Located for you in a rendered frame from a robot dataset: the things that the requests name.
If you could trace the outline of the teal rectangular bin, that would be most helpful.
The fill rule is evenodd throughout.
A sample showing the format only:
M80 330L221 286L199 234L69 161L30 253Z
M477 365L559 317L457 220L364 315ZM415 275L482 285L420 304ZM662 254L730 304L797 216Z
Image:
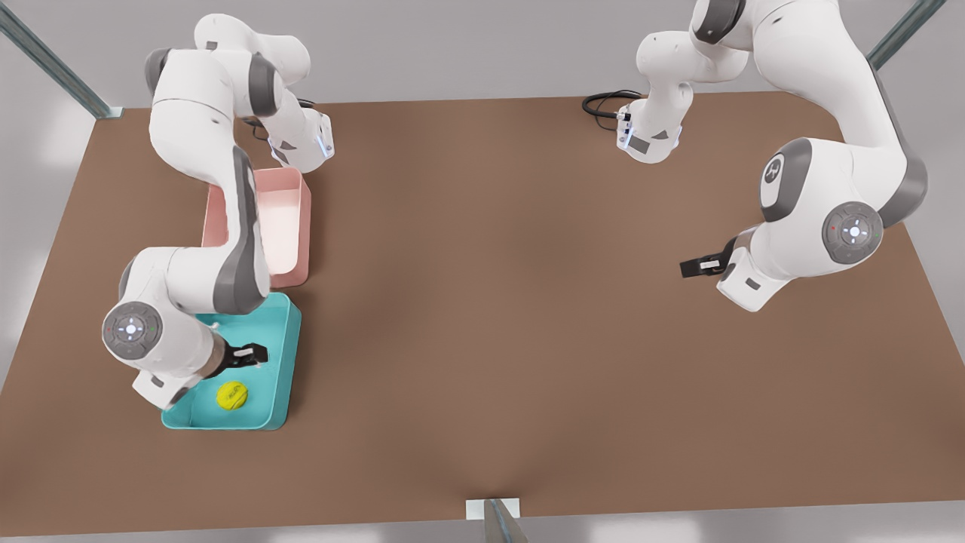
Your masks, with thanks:
M292 391L294 361L299 347L302 314L285 293L269 293L265 302L248 315L197 314L204 324L217 324L228 344L249 343L268 350L268 361L258 367L228 369L204 379L186 393L160 419L173 430L272 431L286 421ZM246 403L237 410L224 410L216 393L226 382L237 381L248 390Z

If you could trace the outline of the pink rectangular bin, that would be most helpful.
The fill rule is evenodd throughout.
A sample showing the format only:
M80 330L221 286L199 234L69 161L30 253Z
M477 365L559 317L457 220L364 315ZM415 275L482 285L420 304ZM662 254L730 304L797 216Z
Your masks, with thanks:
M311 192L293 167L254 171L270 291L296 287L309 275Z

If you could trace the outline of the silver frame post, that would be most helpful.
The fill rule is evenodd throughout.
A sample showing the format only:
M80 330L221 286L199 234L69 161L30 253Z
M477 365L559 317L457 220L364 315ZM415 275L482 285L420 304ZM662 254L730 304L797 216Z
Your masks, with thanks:
M518 498L468 499L465 518L482 521L485 543L530 543L519 525Z
M875 71L880 71L882 66L947 2L948 0L914 0L912 7L886 31L878 44L866 55L869 65Z
M3 0L0 0L0 33L6 35L8 40L94 119L118 119L123 116L123 107L110 106L104 102Z

